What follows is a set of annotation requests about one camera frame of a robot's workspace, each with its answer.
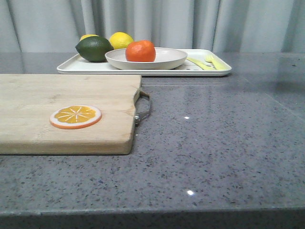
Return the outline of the beige round plate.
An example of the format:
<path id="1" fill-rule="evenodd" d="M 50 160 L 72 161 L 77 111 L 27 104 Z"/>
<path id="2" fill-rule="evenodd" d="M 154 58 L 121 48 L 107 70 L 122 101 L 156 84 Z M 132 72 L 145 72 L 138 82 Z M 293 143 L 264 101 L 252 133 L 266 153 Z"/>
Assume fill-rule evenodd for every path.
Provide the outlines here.
<path id="1" fill-rule="evenodd" d="M 188 54 L 184 51 L 156 47 L 153 62 L 131 62 L 126 59 L 126 49 L 117 49 L 105 54 L 107 62 L 120 70 L 171 70 L 184 63 Z"/>

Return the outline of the orange tangerine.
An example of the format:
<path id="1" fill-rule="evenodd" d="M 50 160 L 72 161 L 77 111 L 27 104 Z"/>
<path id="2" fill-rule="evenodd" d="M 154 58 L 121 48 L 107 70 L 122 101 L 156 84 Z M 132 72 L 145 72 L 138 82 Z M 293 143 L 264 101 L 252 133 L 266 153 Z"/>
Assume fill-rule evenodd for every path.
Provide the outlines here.
<path id="1" fill-rule="evenodd" d="M 130 62 L 154 62 L 156 58 L 155 46 L 148 40 L 132 42 L 125 50 L 125 57 Z"/>

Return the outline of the white bear tray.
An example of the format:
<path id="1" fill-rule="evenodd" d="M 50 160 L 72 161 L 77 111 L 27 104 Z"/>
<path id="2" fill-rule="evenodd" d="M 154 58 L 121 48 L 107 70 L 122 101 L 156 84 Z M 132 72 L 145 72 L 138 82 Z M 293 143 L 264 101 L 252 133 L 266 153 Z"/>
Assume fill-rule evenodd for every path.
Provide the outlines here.
<path id="1" fill-rule="evenodd" d="M 209 50 L 203 49 L 178 49 L 188 54 L 188 57 L 200 60 L 204 64 L 214 66 L 205 61 L 207 55 L 213 55 L 219 58 Z M 205 71 L 188 61 L 187 59 L 180 66 L 171 70 L 120 70 L 110 65 L 107 60 L 105 62 L 89 62 L 82 58 L 79 54 L 71 57 L 57 67 L 59 73 L 64 74 L 137 74 L 142 76 L 225 76 L 232 70 L 231 66 L 223 61 L 228 67 L 228 70 Z"/>

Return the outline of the yellow plastic knife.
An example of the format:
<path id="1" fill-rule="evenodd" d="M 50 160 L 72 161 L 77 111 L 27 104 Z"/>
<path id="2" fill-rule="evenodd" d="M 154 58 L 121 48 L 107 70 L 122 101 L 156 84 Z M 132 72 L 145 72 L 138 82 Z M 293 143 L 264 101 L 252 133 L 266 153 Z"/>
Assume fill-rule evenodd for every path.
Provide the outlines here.
<path id="1" fill-rule="evenodd" d="M 194 63 L 195 65 L 197 65 L 198 67 L 200 67 L 201 69 L 205 70 L 205 71 L 214 71 L 215 68 L 208 66 L 206 64 L 204 64 L 203 62 L 201 62 L 200 60 L 191 58 L 191 57 L 187 57 L 186 58 L 188 61 Z"/>

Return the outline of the orange slice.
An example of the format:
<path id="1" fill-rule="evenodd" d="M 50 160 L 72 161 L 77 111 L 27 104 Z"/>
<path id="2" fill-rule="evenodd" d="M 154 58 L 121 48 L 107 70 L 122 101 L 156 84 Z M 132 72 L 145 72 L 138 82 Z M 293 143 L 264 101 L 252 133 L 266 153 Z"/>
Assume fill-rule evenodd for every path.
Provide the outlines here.
<path id="1" fill-rule="evenodd" d="M 60 108 L 49 118 L 50 124 L 60 129 L 80 129 L 99 122 L 102 112 L 91 105 L 72 105 Z"/>

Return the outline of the yellow lemon right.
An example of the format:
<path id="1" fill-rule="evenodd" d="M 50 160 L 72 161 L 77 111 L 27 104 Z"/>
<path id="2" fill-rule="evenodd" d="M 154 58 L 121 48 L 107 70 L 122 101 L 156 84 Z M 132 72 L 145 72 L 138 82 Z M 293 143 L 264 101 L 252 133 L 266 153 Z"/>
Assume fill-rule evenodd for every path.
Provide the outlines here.
<path id="1" fill-rule="evenodd" d="M 123 49 L 126 48 L 130 43 L 133 42 L 133 38 L 124 32 L 116 32 L 110 38 L 109 41 L 112 47 L 116 49 Z"/>

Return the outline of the yellow lemon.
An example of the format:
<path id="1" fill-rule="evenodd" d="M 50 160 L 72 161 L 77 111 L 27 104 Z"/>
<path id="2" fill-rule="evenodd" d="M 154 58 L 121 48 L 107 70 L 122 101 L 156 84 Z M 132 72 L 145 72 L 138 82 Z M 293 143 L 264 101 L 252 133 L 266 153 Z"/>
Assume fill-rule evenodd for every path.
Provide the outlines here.
<path id="1" fill-rule="evenodd" d="M 81 36 L 80 41 L 82 41 L 86 38 L 89 38 L 89 37 L 97 37 L 97 36 L 98 36 L 97 34 L 85 34 L 85 35 Z"/>
<path id="2" fill-rule="evenodd" d="M 116 49 L 123 49 L 126 48 L 130 43 L 133 42 L 133 38 L 124 32 L 116 32 L 110 38 L 109 41 L 112 47 Z"/>

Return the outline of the yellow plastic fork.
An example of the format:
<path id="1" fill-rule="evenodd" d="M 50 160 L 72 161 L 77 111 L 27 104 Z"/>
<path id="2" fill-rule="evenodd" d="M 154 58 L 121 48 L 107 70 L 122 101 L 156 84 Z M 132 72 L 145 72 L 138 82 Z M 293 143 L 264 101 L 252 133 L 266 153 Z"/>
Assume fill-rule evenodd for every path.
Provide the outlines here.
<path id="1" fill-rule="evenodd" d="M 219 58 L 214 57 L 213 55 L 207 55 L 205 61 L 211 63 L 216 70 L 228 70 L 229 67 L 221 61 Z"/>

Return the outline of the green lime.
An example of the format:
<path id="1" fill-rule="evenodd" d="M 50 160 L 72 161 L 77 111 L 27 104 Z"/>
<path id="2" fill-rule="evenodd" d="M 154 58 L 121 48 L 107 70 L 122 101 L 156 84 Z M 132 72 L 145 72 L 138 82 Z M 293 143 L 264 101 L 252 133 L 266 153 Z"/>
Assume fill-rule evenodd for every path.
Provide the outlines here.
<path id="1" fill-rule="evenodd" d="M 111 43 L 101 36 L 90 36 L 75 46 L 78 54 L 89 62 L 105 62 L 105 54 L 113 50 Z"/>

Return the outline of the yellow lemon left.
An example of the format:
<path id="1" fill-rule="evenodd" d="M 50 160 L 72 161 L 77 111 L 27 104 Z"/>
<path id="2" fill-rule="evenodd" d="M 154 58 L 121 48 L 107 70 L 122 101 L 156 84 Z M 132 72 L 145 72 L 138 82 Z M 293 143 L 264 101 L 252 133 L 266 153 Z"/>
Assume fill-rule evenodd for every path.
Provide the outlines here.
<path id="1" fill-rule="evenodd" d="M 97 37 L 97 36 L 98 36 L 97 34 L 85 34 L 85 35 L 81 36 L 80 41 L 82 41 L 86 38 L 89 38 L 89 37 Z"/>

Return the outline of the wooden cutting board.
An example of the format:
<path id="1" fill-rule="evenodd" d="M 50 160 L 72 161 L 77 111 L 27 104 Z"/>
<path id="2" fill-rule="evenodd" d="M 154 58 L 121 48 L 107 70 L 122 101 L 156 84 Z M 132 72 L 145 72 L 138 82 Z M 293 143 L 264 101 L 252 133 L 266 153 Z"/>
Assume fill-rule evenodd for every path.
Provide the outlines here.
<path id="1" fill-rule="evenodd" d="M 140 75 L 2 74 L 0 152 L 24 155 L 125 155 L 132 147 Z M 50 123 L 57 110 L 97 107 L 102 118 L 80 129 Z"/>

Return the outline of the grey curtain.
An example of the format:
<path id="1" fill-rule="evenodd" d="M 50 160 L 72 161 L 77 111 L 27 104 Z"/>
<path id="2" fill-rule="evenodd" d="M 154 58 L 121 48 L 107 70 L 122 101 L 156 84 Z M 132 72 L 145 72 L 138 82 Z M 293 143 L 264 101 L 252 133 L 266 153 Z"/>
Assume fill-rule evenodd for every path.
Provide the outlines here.
<path id="1" fill-rule="evenodd" d="M 3 0 L 1 52 L 73 52 L 80 37 L 122 31 L 156 46 L 304 52 L 302 0 Z"/>

